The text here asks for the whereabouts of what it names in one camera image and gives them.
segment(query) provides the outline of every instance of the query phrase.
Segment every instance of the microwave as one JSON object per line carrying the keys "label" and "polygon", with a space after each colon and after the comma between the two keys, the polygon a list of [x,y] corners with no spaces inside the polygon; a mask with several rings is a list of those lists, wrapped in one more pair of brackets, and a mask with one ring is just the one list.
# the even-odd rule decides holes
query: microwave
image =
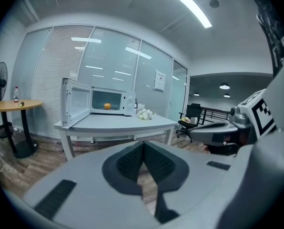
{"label": "microwave", "polygon": [[61,125],[71,127],[89,114],[133,116],[137,108],[136,93],[92,87],[63,78],[61,82]]}

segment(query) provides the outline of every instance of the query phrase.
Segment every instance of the bottle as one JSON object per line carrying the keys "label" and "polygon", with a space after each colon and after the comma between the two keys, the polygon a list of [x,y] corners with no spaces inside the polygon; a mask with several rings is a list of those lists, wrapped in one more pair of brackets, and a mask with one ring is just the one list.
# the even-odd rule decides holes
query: bottle
{"label": "bottle", "polygon": [[14,103],[18,103],[18,96],[19,96],[18,87],[16,86],[14,91]]}

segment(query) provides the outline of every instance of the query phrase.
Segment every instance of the round wooden table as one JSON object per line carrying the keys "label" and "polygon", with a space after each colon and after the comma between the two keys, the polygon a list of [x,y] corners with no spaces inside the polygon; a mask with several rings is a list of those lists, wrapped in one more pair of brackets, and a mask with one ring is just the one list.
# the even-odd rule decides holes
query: round wooden table
{"label": "round wooden table", "polygon": [[[26,109],[32,109],[35,107],[39,107],[42,105],[42,101],[39,100],[32,100],[32,99],[20,99],[18,103],[15,103],[14,100],[12,101],[0,101],[0,112],[2,116],[3,127],[5,133],[8,137],[10,146],[13,150],[13,154],[16,158],[26,158],[31,156],[35,153],[38,149],[38,142],[31,139],[28,122],[27,122],[27,115]],[[14,145],[12,136],[10,134],[8,119],[7,119],[7,111],[18,111],[21,112],[21,119],[22,119],[22,126],[23,131],[26,136],[26,140],[21,141]]]}

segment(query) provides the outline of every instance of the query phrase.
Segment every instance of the office chair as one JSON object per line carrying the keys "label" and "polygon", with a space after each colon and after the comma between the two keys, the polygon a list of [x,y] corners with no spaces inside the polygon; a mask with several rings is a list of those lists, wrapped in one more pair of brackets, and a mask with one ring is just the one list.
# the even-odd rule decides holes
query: office chair
{"label": "office chair", "polygon": [[202,113],[202,108],[200,107],[200,104],[191,104],[187,106],[186,109],[186,117],[188,117],[189,119],[192,117],[197,117],[197,123],[196,124],[191,124],[191,123],[187,123],[185,121],[178,121],[178,123],[183,126],[184,128],[180,129],[180,130],[176,130],[176,133],[181,133],[179,135],[177,135],[177,138],[179,138],[182,135],[187,135],[190,138],[190,142],[193,142],[193,140],[190,137],[190,130],[194,127],[198,126],[199,123],[199,119],[200,119],[200,115]]}

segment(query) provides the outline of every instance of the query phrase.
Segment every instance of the wooden floor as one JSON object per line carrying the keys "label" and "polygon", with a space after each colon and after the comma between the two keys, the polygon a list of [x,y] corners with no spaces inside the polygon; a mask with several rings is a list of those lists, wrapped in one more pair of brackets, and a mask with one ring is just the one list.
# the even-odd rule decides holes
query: wooden floor
{"label": "wooden floor", "polygon": [[[14,157],[7,138],[0,138],[0,158],[5,161],[5,166],[0,172],[0,183],[7,190],[13,192],[22,198],[25,191],[29,189],[36,181],[40,180],[51,171],[55,170],[65,162],[67,162],[65,153],[62,149],[59,139],[47,138],[38,135],[31,135],[33,139],[39,142],[39,149],[32,156],[24,159]],[[25,140],[24,133],[15,131],[13,134],[14,143]],[[165,134],[155,135],[138,140],[154,140],[164,142]],[[74,153],[76,156],[114,146],[121,143],[131,142],[132,140],[95,142],[73,142]],[[190,143],[188,138],[177,138],[176,134],[172,137],[172,146],[183,148],[192,152],[203,152],[205,146],[202,143]],[[3,162],[0,160],[0,170],[3,167]],[[152,176],[149,174],[146,166],[140,169],[138,184],[142,186],[143,201],[153,213],[157,198],[157,186]]]}

